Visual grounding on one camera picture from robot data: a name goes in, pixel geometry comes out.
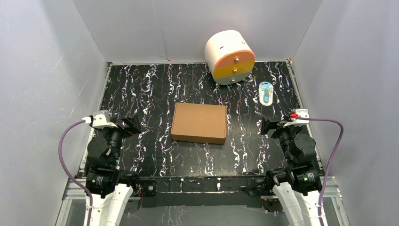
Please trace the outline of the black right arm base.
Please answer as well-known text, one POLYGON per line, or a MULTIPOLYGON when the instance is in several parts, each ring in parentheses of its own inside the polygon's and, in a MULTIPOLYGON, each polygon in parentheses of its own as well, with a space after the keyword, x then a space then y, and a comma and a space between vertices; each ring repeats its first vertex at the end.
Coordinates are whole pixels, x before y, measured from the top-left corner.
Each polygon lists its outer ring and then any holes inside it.
MULTIPOLYGON (((245 192, 251 197, 261 196, 277 196, 272 189, 275 185, 280 185, 280 182, 285 182, 285 171, 283 168, 272 169, 266 172, 264 180, 253 180, 246 186, 238 188, 240 192, 245 192)), ((262 198, 262 207, 268 213, 278 215, 284 212, 283 207, 276 198, 262 198)))

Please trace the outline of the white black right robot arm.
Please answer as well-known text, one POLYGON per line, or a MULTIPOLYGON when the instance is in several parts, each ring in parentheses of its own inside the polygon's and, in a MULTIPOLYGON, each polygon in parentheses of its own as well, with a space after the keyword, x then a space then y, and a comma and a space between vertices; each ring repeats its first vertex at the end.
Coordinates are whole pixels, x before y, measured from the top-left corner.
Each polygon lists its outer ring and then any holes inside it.
POLYGON ((291 226, 328 225, 320 194, 323 188, 321 172, 314 160, 316 142, 302 129, 309 124, 307 118, 290 115, 288 121, 262 119, 261 134, 273 131, 287 165, 267 171, 265 190, 276 195, 291 226))

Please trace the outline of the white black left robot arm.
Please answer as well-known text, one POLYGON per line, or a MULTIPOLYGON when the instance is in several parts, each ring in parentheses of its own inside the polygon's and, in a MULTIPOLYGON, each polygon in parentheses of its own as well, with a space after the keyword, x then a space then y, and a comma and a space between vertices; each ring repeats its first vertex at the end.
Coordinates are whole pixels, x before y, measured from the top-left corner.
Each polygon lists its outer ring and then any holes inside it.
POLYGON ((117 167, 123 140, 142 132, 140 119, 138 114, 117 118, 101 110, 83 120, 100 132, 87 145, 85 224, 118 226, 129 197, 141 188, 135 173, 117 167))

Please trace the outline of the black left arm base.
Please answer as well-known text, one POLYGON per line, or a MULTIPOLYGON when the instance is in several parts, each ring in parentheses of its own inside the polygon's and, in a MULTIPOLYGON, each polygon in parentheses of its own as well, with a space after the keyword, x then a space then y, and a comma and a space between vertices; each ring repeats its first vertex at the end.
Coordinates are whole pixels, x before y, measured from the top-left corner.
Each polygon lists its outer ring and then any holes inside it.
POLYGON ((157 193, 157 182, 153 179, 140 178, 132 171, 122 170, 118 178, 117 195, 121 195, 125 205, 131 197, 138 197, 140 204, 144 197, 153 198, 157 193))

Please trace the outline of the brown cardboard box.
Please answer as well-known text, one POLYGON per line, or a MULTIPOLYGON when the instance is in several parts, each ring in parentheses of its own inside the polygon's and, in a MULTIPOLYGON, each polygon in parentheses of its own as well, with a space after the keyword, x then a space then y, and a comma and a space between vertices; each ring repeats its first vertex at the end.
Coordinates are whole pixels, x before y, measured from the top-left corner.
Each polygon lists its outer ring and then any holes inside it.
POLYGON ((176 103, 171 138, 222 145, 227 138, 227 106, 176 103))

